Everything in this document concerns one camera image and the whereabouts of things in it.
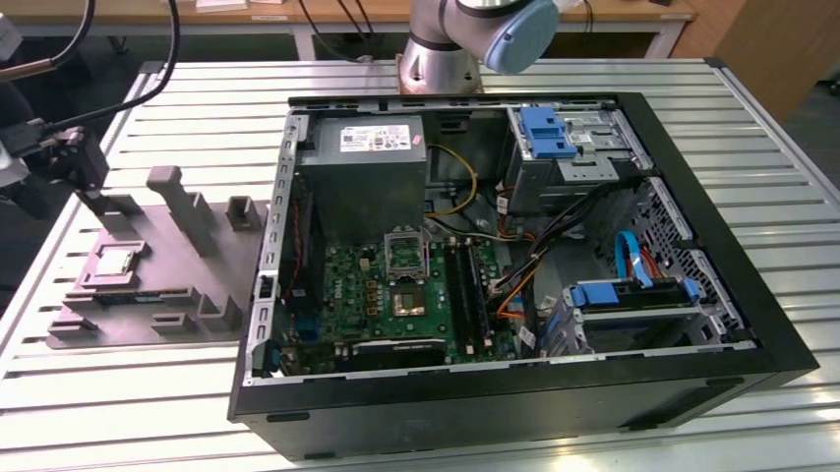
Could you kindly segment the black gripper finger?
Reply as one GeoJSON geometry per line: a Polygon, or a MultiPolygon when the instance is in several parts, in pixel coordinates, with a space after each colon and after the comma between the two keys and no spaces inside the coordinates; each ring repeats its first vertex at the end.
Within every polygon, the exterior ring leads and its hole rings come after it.
{"type": "Polygon", "coordinates": [[[110,166],[99,144],[94,140],[82,140],[71,144],[70,173],[67,180],[74,193],[97,216],[102,216],[109,208],[109,198],[102,189],[110,172],[110,166]]]}
{"type": "Polygon", "coordinates": [[[55,219],[69,201],[70,189],[58,183],[27,179],[18,184],[13,202],[37,220],[55,219]]]}

